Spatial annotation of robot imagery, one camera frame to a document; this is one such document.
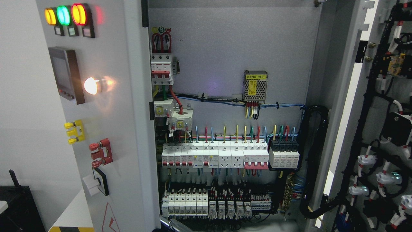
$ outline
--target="green indicator light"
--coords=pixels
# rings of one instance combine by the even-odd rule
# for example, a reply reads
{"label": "green indicator light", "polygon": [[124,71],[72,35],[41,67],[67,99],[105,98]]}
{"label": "green indicator light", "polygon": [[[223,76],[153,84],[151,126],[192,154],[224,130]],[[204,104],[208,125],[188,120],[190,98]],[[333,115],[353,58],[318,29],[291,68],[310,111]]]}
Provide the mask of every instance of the green indicator light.
{"label": "green indicator light", "polygon": [[61,25],[68,26],[70,24],[70,12],[66,6],[59,6],[57,8],[57,18]]}

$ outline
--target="warning triangle sticker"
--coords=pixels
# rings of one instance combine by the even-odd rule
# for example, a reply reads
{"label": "warning triangle sticker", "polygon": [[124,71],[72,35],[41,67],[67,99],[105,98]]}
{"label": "warning triangle sticker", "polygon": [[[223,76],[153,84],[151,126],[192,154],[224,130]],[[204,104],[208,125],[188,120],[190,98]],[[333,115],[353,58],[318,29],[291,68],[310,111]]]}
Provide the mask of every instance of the warning triangle sticker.
{"label": "warning triangle sticker", "polygon": [[106,204],[106,211],[104,212],[102,231],[120,232],[115,215],[113,214],[112,206],[109,203]]}

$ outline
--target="power supply label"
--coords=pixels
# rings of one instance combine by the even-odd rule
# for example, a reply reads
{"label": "power supply label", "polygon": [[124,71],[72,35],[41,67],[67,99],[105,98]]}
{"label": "power supply label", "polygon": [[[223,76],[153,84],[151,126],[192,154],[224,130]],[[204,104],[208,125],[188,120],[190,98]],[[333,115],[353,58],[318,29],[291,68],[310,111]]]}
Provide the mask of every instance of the power supply label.
{"label": "power supply label", "polygon": [[266,80],[266,74],[247,74],[246,80]]}
{"label": "power supply label", "polygon": [[257,80],[249,80],[248,95],[256,95],[256,88],[258,87]]}

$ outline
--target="white wall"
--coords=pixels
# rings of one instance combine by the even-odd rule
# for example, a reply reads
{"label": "white wall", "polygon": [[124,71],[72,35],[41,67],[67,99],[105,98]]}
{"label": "white wall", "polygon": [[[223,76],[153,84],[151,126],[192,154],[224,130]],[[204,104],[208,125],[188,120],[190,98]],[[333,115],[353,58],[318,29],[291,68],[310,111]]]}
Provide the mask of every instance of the white wall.
{"label": "white wall", "polygon": [[12,185],[13,169],[49,229],[82,188],[80,176],[36,3],[0,5],[0,185]]}

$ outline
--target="yellow black striped tape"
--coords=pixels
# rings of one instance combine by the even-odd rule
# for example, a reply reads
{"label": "yellow black striped tape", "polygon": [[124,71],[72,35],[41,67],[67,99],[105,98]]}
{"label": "yellow black striped tape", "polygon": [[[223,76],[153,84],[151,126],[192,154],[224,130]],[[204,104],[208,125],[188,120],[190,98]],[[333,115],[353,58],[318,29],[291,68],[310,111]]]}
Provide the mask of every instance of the yellow black striped tape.
{"label": "yellow black striped tape", "polygon": [[91,227],[64,227],[53,226],[49,232],[94,232]]}

